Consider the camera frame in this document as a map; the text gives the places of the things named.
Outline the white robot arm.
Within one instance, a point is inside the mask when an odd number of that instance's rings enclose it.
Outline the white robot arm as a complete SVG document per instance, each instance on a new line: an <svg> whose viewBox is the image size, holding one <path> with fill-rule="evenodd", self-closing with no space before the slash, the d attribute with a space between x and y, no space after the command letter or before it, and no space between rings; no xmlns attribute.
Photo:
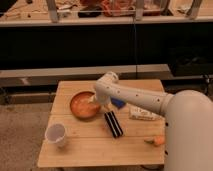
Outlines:
<svg viewBox="0 0 213 171"><path fill-rule="evenodd" d="M165 117L164 171L213 171L213 101L205 94L128 87L111 71L94 90L93 100L101 105L113 97Z"/></svg>

